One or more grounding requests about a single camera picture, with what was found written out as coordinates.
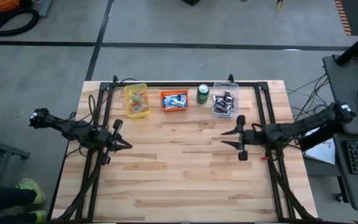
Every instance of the white paper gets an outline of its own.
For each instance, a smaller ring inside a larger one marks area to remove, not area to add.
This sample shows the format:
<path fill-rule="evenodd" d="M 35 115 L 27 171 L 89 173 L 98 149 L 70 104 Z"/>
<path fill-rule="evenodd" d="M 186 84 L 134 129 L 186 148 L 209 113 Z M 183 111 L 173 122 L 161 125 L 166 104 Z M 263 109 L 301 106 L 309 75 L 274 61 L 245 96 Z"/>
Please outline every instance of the white paper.
<path fill-rule="evenodd" d="M 306 135 L 309 135 L 317 130 L 318 128 L 311 130 L 307 132 Z M 335 165 L 335 144 L 333 139 L 328 139 L 327 141 L 307 150 L 305 156 Z"/>

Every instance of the orange striped tape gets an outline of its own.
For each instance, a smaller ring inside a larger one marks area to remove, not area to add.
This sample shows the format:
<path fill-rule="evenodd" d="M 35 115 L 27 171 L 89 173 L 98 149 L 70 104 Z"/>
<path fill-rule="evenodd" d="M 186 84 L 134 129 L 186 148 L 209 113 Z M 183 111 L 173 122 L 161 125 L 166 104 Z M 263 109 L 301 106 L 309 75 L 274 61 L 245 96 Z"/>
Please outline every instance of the orange striped tape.
<path fill-rule="evenodd" d="M 349 26 L 349 22 L 347 21 L 345 11 L 343 10 L 342 2 L 335 1 L 335 5 L 336 5 L 336 9 L 338 10 L 339 18 L 341 19 L 345 34 L 352 35 L 351 27 Z"/>

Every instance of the orange tray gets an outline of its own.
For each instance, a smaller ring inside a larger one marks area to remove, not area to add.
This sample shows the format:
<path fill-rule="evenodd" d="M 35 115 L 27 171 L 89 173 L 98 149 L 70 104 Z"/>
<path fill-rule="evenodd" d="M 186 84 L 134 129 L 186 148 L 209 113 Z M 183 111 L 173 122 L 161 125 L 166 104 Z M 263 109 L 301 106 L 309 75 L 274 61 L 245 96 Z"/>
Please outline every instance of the orange tray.
<path fill-rule="evenodd" d="M 185 108 L 164 108 L 164 105 L 162 103 L 162 100 L 164 99 L 164 96 L 167 95 L 180 95 L 185 94 L 186 95 L 186 107 Z M 188 91 L 187 90 L 170 90 L 170 91 L 161 91 L 160 92 L 160 107 L 162 111 L 165 112 L 171 112 L 171 111 L 185 111 L 189 107 L 189 97 L 188 97 Z"/>

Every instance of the black floor stripe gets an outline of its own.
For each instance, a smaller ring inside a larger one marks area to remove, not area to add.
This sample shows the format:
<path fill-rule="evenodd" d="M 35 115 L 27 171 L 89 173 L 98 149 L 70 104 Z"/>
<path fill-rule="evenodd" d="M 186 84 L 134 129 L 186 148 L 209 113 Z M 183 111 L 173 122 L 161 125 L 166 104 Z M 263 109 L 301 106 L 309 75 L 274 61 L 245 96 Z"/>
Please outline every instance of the black floor stripe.
<path fill-rule="evenodd" d="M 109 22 L 110 12 L 111 12 L 113 2 L 114 2 L 114 0 L 109 0 L 109 2 L 107 4 L 106 12 L 104 12 L 102 25 L 101 25 L 100 30 L 99 30 L 98 39 L 96 41 L 96 45 L 95 45 L 94 50 L 93 50 L 93 54 L 92 54 L 92 57 L 91 57 L 91 61 L 89 63 L 88 71 L 86 72 L 85 81 L 91 81 L 92 80 L 93 71 L 94 71 L 94 68 L 96 66 L 96 61 L 98 60 L 98 56 L 99 56 L 101 44 L 102 44 L 102 41 L 103 41 L 104 33 L 106 32 L 107 24 Z"/>
<path fill-rule="evenodd" d="M 342 46 L 246 45 L 246 44 L 161 44 L 161 43 L 102 43 L 102 47 L 165 48 L 165 49 L 233 49 L 233 50 L 315 50 L 346 51 Z"/>
<path fill-rule="evenodd" d="M 43 41 L 1 41 L 0 45 L 9 46 L 56 46 L 56 47 L 94 47 L 94 42 L 43 42 Z"/>

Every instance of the black hose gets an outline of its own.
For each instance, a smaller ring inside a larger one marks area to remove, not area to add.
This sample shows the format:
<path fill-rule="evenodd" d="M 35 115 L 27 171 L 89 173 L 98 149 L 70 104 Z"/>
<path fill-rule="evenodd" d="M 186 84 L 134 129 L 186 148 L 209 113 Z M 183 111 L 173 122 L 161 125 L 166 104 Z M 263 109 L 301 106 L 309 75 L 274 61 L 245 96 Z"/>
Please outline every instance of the black hose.
<path fill-rule="evenodd" d="M 34 9 L 19 9 L 14 12 L 6 14 L 5 16 L 2 16 L 0 18 L 0 27 L 3 24 L 10 21 L 13 17 L 16 17 L 21 14 L 25 14 L 25 13 L 32 14 L 32 19 L 28 24 L 26 24 L 20 28 L 17 28 L 17 29 L 0 31 L 0 37 L 17 35 L 17 34 L 27 32 L 28 30 L 31 30 L 38 23 L 38 20 L 40 19 L 38 12 Z"/>

